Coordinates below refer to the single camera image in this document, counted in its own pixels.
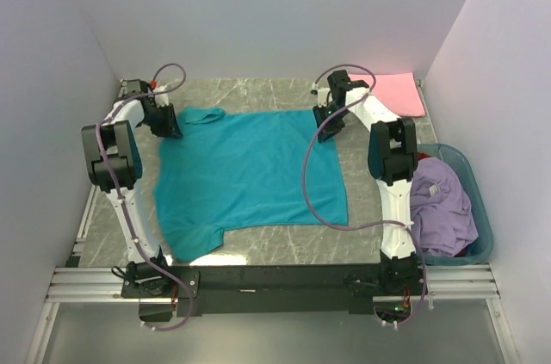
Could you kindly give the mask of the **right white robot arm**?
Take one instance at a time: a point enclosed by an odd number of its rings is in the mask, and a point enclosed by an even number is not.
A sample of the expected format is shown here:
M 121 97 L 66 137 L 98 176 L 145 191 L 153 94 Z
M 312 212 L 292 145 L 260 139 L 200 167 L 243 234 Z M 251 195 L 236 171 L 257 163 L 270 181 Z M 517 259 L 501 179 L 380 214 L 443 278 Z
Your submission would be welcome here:
M 375 74 L 363 67 L 371 83 L 353 80 L 347 65 L 337 65 L 322 73 L 328 87 L 321 89 L 315 80 L 311 92 L 317 96 L 313 115 L 317 130 L 306 150 L 301 170 L 301 188 L 310 212 L 317 220 L 306 189 L 306 170 L 315 142 L 324 143 L 344 128 L 344 116 L 353 114 L 367 129 L 368 172 L 375 179 L 381 197 L 383 228 L 380 249 L 380 272 L 376 285 L 396 294 L 421 278 L 416 241 L 412 236 L 411 190 L 418 167 L 418 143 L 415 123 L 400 117 L 374 94 Z

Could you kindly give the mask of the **teal t shirt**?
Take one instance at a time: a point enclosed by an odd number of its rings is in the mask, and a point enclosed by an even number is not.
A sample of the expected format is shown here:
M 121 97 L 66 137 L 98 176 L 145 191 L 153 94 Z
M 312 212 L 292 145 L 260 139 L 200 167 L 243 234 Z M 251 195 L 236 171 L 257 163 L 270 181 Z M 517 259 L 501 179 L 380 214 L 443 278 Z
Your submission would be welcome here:
M 301 188 L 302 164 L 317 130 L 312 111 L 230 114 L 187 107 L 177 122 L 183 138 L 161 142 L 152 192 L 160 231 L 177 260 L 192 262 L 218 249 L 226 231 L 318 224 Z M 348 224 L 334 140 L 313 145 L 306 189 L 321 218 Z

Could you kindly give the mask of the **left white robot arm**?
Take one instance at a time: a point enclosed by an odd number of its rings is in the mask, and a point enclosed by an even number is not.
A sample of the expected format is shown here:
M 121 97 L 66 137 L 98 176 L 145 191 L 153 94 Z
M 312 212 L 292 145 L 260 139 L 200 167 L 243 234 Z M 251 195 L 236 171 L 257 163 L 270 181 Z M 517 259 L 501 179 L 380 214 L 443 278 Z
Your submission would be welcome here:
M 119 220 L 130 263 L 145 271 L 141 286 L 154 297 L 167 294 L 172 285 L 164 270 L 166 258 L 145 213 L 141 193 L 143 163 L 135 130 L 146 126 L 161 139 L 183 138 L 169 93 L 181 86 L 134 79 L 121 83 L 121 95 L 95 125 L 81 129 L 86 168 L 91 183 L 108 198 Z

